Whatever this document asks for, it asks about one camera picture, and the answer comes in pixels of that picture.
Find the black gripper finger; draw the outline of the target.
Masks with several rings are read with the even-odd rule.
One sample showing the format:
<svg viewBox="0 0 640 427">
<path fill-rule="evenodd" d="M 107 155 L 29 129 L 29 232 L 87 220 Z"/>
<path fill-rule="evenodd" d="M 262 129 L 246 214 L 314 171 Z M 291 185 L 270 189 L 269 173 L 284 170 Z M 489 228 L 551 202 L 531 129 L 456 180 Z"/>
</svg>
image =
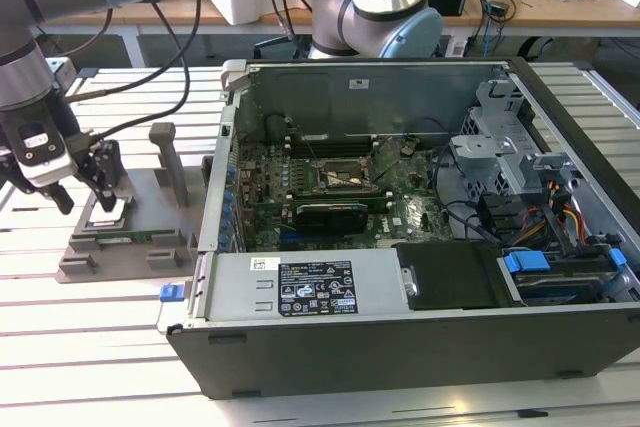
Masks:
<svg viewBox="0 0 640 427">
<path fill-rule="evenodd" d="M 20 170 L 13 153 L 8 149 L 1 150 L 1 179 L 8 181 L 25 194 L 39 193 L 53 201 L 58 210 L 64 215 L 68 215 L 74 207 L 74 202 L 68 192 L 58 182 L 44 187 L 36 187 L 27 180 Z"/>
<path fill-rule="evenodd" d="M 121 178 L 119 143 L 115 140 L 99 141 L 75 158 L 78 165 L 76 178 L 92 190 L 105 212 L 112 212 L 117 201 L 115 189 Z"/>
</svg>

